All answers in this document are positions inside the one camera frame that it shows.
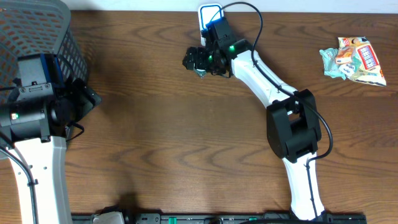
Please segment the dark green round-logo packet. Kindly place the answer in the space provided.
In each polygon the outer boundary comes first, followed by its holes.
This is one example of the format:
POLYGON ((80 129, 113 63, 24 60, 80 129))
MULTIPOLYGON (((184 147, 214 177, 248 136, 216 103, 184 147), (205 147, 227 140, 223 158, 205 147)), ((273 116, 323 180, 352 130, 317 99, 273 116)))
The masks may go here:
POLYGON ((200 78, 204 78, 205 75, 207 74, 206 70, 202 70, 202 69, 196 69, 194 68, 193 71, 200 77, 200 78))

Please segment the teal wipes packet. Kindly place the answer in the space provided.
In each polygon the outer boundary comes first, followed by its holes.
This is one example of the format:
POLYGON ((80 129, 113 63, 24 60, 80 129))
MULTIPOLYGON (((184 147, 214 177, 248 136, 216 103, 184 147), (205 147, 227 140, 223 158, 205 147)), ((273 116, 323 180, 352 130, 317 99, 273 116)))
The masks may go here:
POLYGON ((319 53, 323 60, 323 71, 324 75, 329 76, 331 78, 341 78, 343 80, 346 79, 346 75, 342 73, 338 69, 338 65, 335 63, 335 58, 338 53, 338 49, 325 49, 319 50, 319 53))

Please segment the orange tissue packet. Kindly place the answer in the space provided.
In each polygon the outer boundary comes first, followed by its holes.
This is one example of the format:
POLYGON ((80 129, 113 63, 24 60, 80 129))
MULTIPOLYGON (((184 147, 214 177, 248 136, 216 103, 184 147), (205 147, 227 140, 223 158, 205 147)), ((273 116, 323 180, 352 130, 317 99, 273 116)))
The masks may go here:
POLYGON ((354 51, 354 47, 340 47, 335 57, 335 63, 338 65, 352 63, 354 51))

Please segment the teal Kleenex tissue packet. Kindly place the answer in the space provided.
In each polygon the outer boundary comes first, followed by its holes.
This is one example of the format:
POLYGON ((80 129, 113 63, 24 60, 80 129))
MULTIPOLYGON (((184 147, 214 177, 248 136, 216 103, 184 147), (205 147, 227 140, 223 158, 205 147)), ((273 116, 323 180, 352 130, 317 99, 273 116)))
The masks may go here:
POLYGON ((348 78, 352 77, 357 72, 358 68, 359 64, 357 63, 344 63, 338 67, 339 71, 348 78))

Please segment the yellow snack bag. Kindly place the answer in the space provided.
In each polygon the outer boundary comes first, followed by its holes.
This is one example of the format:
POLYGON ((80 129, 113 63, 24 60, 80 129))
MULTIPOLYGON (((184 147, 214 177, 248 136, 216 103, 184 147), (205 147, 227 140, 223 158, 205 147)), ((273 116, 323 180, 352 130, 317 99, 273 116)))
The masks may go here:
POLYGON ((363 37, 339 37, 340 47, 354 47, 353 62, 359 64, 357 72, 351 81, 375 86, 386 86, 386 79, 383 75, 377 55, 368 39, 363 37))

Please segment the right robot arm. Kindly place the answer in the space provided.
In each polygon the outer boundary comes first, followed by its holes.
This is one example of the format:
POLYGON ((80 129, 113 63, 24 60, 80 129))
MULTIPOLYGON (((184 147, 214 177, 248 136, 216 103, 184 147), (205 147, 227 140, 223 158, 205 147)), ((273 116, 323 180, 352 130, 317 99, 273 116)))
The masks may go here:
POLYGON ((314 168, 322 134, 313 94, 283 82, 250 42, 236 38, 225 18, 207 23, 200 35, 202 46, 188 48, 183 65, 200 75, 236 77, 255 94, 266 108, 267 141, 287 171, 292 215, 322 220, 325 208, 314 168))

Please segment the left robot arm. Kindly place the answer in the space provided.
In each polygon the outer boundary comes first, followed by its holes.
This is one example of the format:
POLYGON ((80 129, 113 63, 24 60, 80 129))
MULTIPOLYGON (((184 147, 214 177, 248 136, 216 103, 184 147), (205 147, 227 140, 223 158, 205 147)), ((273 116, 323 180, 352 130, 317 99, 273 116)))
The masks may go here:
POLYGON ((17 61, 16 99, 1 105, 1 152, 10 160, 23 223, 72 223, 65 157, 70 127, 101 97, 78 78, 62 55, 36 54, 17 61))

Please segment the white barcode scanner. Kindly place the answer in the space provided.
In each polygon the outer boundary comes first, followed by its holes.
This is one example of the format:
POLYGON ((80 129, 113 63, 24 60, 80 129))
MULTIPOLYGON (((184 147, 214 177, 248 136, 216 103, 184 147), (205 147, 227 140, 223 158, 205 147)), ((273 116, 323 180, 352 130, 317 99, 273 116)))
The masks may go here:
POLYGON ((206 30, 206 25, 212 21, 221 19, 223 16, 224 11, 222 10, 222 5, 218 3, 202 4, 198 8, 198 21, 202 46, 206 45, 206 39, 202 34, 202 32, 206 30))

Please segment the dark grey plastic basket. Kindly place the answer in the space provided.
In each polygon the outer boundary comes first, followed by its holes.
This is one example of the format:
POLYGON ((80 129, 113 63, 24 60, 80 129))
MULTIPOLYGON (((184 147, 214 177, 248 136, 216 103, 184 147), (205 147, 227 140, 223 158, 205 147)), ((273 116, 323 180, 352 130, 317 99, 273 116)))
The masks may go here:
POLYGON ((16 86, 20 57, 53 54, 58 58, 65 96, 84 96, 88 67, 70 29, 71 12, 62 1, 1 0, 1 88, 16 86))

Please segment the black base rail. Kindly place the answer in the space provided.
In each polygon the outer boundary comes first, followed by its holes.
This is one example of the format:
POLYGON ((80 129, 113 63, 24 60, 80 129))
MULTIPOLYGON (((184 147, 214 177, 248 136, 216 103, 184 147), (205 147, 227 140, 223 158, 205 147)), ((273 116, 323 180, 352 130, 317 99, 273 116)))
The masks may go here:
POLYGON ((299 220, 292 212, 266 213, 138 213, 119 207, 106 207, 94 214, 73 214, 73 223, 130 223, 130 224, 257 224, 257 223, 326 223, 366 224, 363 214, 332 214, 323 212, 314 220, 299 220))

